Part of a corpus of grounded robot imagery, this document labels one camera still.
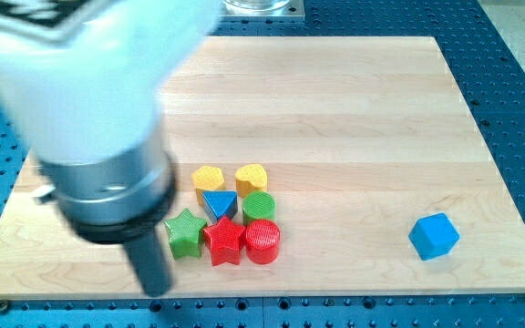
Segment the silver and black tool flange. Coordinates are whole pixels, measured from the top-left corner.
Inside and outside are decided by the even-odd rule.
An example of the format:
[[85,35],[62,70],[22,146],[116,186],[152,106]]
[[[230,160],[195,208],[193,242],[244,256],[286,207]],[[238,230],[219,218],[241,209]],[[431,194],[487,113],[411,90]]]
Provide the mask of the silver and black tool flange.
[[149,234],[169,211],[177,191],[176,165],[155,125],[136,146],[101,161],[41,161],[64,218],[81,238],[125,243]]

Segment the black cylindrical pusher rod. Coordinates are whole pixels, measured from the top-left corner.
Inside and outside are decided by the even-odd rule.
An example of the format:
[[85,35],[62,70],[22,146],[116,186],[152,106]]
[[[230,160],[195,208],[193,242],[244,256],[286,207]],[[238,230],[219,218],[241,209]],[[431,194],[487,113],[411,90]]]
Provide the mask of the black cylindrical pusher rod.
[[143,292],[159,297],[168,292],[172,277],[155,228],[123,244]]

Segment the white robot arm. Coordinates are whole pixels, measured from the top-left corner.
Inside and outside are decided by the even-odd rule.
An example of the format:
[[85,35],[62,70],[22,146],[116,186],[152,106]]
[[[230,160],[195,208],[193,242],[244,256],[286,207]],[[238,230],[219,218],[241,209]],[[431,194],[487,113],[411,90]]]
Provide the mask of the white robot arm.
[[159,85],[218,1],[0,1],[0,106],[81,238],[124,247],[148,296],[170,272],[156,225],[176,195]]

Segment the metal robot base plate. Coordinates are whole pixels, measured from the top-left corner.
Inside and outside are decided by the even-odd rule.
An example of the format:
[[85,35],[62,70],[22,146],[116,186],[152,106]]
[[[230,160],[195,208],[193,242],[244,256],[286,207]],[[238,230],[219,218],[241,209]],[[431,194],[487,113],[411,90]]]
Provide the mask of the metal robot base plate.
[[221,15],[246,18],[303,18],[304,0],[222,0]]

